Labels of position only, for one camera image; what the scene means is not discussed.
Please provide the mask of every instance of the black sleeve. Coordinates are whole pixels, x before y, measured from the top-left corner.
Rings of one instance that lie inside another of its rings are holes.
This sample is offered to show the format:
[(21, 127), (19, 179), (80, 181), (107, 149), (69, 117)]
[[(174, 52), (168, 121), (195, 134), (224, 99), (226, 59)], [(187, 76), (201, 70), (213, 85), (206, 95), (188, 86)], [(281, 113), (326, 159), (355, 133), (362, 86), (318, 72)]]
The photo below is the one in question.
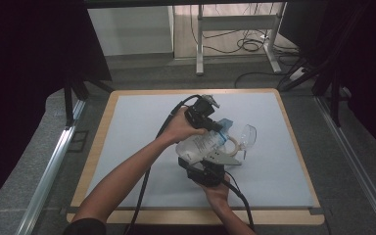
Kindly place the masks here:
[(82, 218), (71, 223), (63, 235), (105, 235), (105, 224), (95, 218)]

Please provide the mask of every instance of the metal rail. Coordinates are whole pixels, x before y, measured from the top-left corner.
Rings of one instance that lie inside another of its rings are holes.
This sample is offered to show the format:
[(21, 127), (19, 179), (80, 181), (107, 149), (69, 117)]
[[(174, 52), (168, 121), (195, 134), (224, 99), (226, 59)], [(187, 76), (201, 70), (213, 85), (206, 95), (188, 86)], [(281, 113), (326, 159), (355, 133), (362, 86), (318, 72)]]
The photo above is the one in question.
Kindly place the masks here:
[(57, 176), (64, 155), (69, 147), (69, 143), (75, 131), (76, 122), (81, 115), (84, 105), (85, 102), (80, 100), (75, 105), (73, 111), (74, 121), (72, 126), (69, 129), (65, 129), (61, 134), (59, 142), (53, 152), (53, 155), (51, 156), (50, 162), (47, 164), (47, 167), (38, 183), (38, 186), (35, 189), (35, 193), (33, 194), (25, 213), (23, 214), (20, 226), (15, 234), (24, 235), (32, 233), (32, 229), (35, 226), (36, 220), (41, 213), (45, 201), (47, 200), (54, 179)]
[(329, 116), (329, 108), (326, 102), (319, 97), (315, 97), (315, 101), (321, 109), (321, 112), (323, 113), (323, 116), (325, 117), (328, 126), (331, 128), (332, 133), (334, 134), (335, 138), (337, 139), (337, 142), (343, 150), (344, 155), (353, 171), (353, 174), (358, 180), (362, 190), (365, 193), (365, 196), (367, 197), (372, 208), (376, 212), (376, 187), (374, 183), (368, 176), (368, 173), (362, 166), (362, 163), (359, 161), (356, 152), (353, 150), (353, 147), (348, 141), (343, 130), (340, 127), (337, 127), (334, 120), (332, 120)]

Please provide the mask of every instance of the black wall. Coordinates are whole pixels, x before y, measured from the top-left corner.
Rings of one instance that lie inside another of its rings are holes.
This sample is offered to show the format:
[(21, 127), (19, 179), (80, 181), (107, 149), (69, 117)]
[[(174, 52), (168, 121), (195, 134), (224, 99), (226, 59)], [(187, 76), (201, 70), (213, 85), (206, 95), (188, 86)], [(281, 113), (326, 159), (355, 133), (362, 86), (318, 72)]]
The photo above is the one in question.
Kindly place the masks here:
[(0, 188), (66, 74), (111, 79), (87, 10), (0, 1)]
[(349, 106), (376, 138), (376, 1), (371, 1), (340, 58)]

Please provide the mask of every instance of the light wooden border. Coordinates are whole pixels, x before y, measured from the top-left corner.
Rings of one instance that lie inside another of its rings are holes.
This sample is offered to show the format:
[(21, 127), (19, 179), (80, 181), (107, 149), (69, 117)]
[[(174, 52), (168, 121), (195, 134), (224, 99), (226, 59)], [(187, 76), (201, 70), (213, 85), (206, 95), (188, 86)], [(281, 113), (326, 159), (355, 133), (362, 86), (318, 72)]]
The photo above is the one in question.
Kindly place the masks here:
[[(289, 129), (290, 136), (295, 146), (299, 162), (305, 179), (313, 198), (314, 209), (320, 209), (320, 204), (317, 199), (315, 190), (307, 172), (304, 158), (302, 157), (301, 150), (295, 138), (291, 123), (289, 122), (286, 114), (285, 107), (276, 89), (195, 89), (195, 90), (126, 90), (115, 91), (111, 94), (105, 112), (103, 113), (102, 120), (100, 121), (99, 128), (94, 138), (87, 162), (84, 170), (81, 173), (75, 194), (72, 198), (71, 207), (78, 208), (85, 198), (85, 194), (90, 185), (96, 170), (97, 163), (102, 153), (103, 144), (106, 139), (107, 132), (113, 114), (115, 112), (116, 103), (120, 96), (130, 95), (169, 95), (169, 94), (241, 94), (241, 93), (273, 93), (276, 96), (280, 110), (282, 111), (283, 118)], [(245, 211), (234, 211), (243, 221), (248, 222), (247, 214)], [(255, 224), (306, 224), (306, 225), (319, 225), (324, 222), (323, 214), (311, 214), (309, 209), (275, 209), (275, 210), (253, 210), (252, 215)], [(67, 220), (71, 221), (74, 213), (67, 214)], [(133, 211), (114, 211), (108, 219), (108, 223), (129, 223), (133, 217)], [(221, 221), (211, 210), (158, 210), (158, 211), (140, 211), (137, 223), (143, 224), (221, 224)]]

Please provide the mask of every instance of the floor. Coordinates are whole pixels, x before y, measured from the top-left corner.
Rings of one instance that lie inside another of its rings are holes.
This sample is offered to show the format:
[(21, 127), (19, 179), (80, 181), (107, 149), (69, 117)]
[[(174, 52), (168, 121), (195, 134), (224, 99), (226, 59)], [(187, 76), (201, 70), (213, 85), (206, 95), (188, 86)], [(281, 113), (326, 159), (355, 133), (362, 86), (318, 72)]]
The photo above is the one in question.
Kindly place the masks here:
[[(194, 60), (133, 58), (131, 68), (109, 58), (114, 89), (235, 88), (240, 75), (250, 71), (270, 73), (266, 57), (213, 58), (206, 60), (204, 76), (195, 75)], [(253, 74), (242, 77), (238, 88), (275, 87), (280, 76)], [(376, 211), (365, 196), (343, 150), (328, 127), (310, 93), (313, 80), (281, 93), (288, 117), (303, 152), (305, 164), (324, 209), (327, 223), (319, 226), (257, 225), (258, 234), (376, 234)], [(31, 234), (61, 234), (67, 225), (71, 197), (88, 156), (109, 94), (87, 83), (86, 101), (76, 132), (85, 136), (83, 145), (73, 141), (64, 156), (49, 195), (33, 223)], [(57, 146), (65, 124), (63, 91), (47, 100), (46, 114), (19, 164), (0, 192), (0, 234), (14, 234), (29, 201)], [(353, 116), (345, 103), (340, 108), (342, 129), (376, 185), (376, 141)], [(111, 224), (108, 234), (121, 234), (124, 226)], [(138, 234), (224, 234), (220, 226), (138, 226)]]

